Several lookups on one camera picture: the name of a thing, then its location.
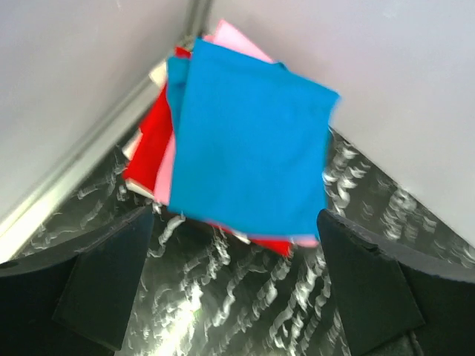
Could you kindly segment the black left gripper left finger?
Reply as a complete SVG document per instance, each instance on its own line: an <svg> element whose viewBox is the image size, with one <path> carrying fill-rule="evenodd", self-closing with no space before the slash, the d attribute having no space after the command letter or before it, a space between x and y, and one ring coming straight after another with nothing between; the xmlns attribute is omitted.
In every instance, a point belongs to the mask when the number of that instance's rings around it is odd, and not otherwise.
<svg viewBox="0 0 475 356"><path fill-rule="evenodd" d="M143 206L1 264L2 355L113 355L122 347L154 226Z"/></svg>

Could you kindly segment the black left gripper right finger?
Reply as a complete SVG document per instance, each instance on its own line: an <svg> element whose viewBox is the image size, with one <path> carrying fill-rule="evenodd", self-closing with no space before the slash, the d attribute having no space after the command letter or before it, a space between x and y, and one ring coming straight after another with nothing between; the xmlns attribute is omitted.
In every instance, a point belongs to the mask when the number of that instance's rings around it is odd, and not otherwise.
<svg viewBox="0 0 475 356"><path fill-rule="evenodd" d="M474 270L328 210L317 226L352 355L474 354Z"/></svg>

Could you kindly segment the blue t shirt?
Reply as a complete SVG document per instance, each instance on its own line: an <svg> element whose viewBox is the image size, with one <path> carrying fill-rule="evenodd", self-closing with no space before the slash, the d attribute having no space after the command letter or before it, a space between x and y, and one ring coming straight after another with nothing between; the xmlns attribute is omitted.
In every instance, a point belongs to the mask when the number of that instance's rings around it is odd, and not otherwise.
<svg viewBox="0 0 475 356"><path fill-rule="evenodd" d="M201 39L167 65L176 142L169 210L263 237L316 234L339 95Z"/></svg>

